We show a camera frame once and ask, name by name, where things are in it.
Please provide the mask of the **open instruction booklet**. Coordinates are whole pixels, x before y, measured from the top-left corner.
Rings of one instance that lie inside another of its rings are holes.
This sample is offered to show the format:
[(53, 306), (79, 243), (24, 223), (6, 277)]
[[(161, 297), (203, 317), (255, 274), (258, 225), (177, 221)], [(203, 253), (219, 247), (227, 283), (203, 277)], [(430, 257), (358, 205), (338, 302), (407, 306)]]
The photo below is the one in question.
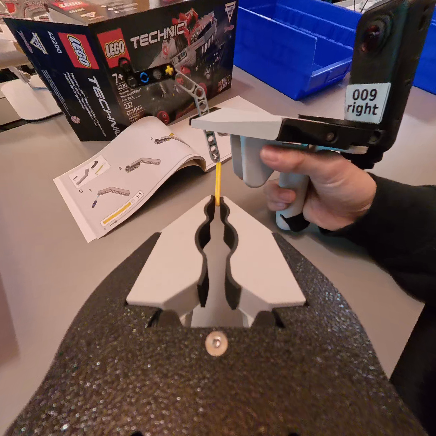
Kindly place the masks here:
[(147, 116), (53, 181), (89, 243), (132, 216), (187, 166), (215, 169), (203, 131), (188, 119), (168, 126)]

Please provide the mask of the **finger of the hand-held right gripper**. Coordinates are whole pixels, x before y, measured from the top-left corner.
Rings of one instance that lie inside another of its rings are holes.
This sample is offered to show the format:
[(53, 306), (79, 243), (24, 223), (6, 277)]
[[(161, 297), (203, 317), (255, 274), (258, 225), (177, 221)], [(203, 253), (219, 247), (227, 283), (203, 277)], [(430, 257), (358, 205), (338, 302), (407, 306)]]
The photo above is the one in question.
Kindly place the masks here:
[(283, 118), (268, 112), (252, 112), (217, 108), (199, 117), (192, 117), (193, 128), (257, 139), (276, 140)]

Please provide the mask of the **black toy set box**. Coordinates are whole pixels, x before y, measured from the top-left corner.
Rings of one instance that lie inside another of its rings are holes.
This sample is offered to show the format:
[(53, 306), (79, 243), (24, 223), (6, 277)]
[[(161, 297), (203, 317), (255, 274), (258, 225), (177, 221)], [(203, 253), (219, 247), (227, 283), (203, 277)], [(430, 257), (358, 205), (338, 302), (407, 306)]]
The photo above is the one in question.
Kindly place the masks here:
[(5, 17), (81, 141), (107, 140), (145, 116), (170, 124), (194, 110), (173, 80), (130, 88), (119, 68), (164, 63), (207, 99), (231, 87), (239, 1), (40, 1), (48, 21)]

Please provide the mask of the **person's right forearm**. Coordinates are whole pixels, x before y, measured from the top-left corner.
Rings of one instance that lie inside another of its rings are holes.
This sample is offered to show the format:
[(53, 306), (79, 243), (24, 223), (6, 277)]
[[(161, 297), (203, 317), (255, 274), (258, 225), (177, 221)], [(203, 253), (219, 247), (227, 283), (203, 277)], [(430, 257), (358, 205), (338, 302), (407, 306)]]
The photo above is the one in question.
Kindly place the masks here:
[(377, 185), (369, 210), (354, 223), (321, 233), (364, 248), (409, 295), (436, 304), (436, 187), (369, 173)]

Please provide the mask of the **grey angled toy beam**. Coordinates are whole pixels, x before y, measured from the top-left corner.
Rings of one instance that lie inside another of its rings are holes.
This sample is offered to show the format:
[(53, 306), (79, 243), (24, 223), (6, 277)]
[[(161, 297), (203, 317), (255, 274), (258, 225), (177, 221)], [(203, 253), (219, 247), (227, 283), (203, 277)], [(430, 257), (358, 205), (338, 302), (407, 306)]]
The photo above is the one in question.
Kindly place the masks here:
[[(210, 113), (206, 92), (199, 84), (195, 83), (188, 76), (176, 69), (175, 84), (178, 88), (185, 91), (194, 100), (197, 108), (198, 117), (202, 117)], [(205, 140), (208, 147), (208, 152), (213, 163), (221, 164), (221, 156), (218, 149), (215, 133), (209, 130), (203, 130)]]

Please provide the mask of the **white curved object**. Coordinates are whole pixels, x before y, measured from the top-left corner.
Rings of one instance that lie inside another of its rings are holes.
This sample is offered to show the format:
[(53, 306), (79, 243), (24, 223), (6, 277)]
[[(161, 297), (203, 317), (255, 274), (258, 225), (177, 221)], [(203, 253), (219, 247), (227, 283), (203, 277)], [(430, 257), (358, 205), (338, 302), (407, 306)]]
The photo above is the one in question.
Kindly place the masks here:
[(37, 74), (31, 76), (29, 83), (20, 79), (5, 82), (1, 91), (19, 117), (26, 121), (39, 121), (62, 113)]

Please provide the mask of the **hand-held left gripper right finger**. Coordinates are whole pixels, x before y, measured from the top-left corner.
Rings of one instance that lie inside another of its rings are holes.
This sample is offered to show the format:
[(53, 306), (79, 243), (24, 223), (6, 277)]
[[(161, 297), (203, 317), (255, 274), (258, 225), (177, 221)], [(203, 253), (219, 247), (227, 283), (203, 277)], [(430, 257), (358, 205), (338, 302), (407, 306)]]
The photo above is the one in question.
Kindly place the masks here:
[(273, 233), (227, 197), (220, 199), (225, 265), (225, 297), (251, 327), (261, 312), (300, 307), (306, 298)]

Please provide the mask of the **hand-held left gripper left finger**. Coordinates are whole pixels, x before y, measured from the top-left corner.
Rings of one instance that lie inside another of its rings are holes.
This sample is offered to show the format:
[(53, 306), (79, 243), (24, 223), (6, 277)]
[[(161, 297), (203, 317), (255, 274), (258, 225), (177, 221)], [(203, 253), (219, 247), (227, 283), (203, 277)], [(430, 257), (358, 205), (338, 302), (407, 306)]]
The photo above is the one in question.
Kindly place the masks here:
[(208, 298), (204, 248), (214, 215), (215, 197), (208, 196), (159, 233), (126, 298), (129, 305), (173, 311), (183, 326), (191, 325), (193, 310), (205, 307)]

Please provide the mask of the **person's black jacket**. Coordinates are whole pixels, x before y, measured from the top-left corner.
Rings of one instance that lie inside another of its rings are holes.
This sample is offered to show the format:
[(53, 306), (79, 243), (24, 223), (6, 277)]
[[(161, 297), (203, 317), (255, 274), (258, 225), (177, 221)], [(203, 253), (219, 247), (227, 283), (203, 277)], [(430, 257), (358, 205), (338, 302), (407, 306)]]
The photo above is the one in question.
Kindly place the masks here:
[(436, 434), (436, 309), (426, 304), (390, 377), (428, 435)]

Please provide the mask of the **blue plastic bin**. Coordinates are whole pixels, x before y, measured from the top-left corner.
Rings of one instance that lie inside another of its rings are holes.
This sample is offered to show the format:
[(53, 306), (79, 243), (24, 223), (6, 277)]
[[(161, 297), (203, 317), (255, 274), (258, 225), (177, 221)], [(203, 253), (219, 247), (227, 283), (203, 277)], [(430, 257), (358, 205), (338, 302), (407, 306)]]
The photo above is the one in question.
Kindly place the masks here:
[(436, 94), (436, 11), (433, 12), (413, 85)]
[(318, 0), (239, 1), (234, 65), (301, 100), (349, 73), (361, 15)]

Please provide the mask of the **grey desk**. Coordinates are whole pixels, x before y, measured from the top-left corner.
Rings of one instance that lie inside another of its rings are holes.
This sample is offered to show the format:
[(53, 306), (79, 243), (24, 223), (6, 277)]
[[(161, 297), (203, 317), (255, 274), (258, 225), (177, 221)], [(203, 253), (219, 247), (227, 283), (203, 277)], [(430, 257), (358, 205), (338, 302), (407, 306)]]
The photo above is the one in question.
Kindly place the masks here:
[[(212, 100), (218, 105), (240, 96), (270, 113), (342, 118), (345, 87), (335, 85), (294, 101), (237, 67), (232, 87)], [(395, 145), (376, 164), (374, 174), (411, 185), (435, 185), (435, 95), (413, 87)], [(11, 374), (39, 383), (65, 331), (99, 283), (152, 233), (215, 188), (215, 171), (198, 167), (177, 172), (132, 218), (105, 237), (87, 243), (53, 179), (96, 154), (106, 143), (81, 143), (64, 116), (28, 123), (1, 133), (1, 278), (17, 352), (6, 351)], [(222, 194), (276, 231), (262, 188), (248, 188), (222, 167)], [(219, 216), (206, 246), (210, 291), (193, 325), (241, 325), (241, 315), (226, 305), (225, 256)], [(297, 235), (283, 233), (345, 296), (364, 326), (384, 372), (391, 376), (423, 304), (407, 296), (368, 255), (343, 239), (320, 235), (310, 226)], [(5, 334), (6, 347), (12, 333)]]

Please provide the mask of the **black angled toy beam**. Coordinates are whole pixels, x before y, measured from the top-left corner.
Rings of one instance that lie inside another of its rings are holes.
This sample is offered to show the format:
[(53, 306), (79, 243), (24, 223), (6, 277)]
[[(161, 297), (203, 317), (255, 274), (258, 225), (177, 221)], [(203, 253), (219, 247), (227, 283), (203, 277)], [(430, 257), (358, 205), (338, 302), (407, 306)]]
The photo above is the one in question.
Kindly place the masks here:
[(127, 58), (122, 57), (119, 60), (119, 68), (123, 72), (123, 77), (130, 88), (160, 83), (161, 81), (168, 79), (173, 80), (176, 75), (176, 69), (175, 74), (172, 77), (166, 76), (165, 68), (167, 65), (171, 65), (175, 69), (172, 63), (164, 63), (148, 69), (136, 71)]

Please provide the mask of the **person's right hand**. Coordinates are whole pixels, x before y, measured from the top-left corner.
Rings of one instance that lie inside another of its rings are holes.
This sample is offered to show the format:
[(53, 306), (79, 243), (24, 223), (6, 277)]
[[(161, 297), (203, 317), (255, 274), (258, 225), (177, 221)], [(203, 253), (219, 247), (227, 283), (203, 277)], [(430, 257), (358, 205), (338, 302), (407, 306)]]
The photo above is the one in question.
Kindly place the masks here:
[(375, 198), (377, 185), (370, 174), (334, 151), (313, 153), (265, 145), (260, 157), (275, 171), (309, 177), (302, 214), (320, 228), (336, 231), (351, 225)]

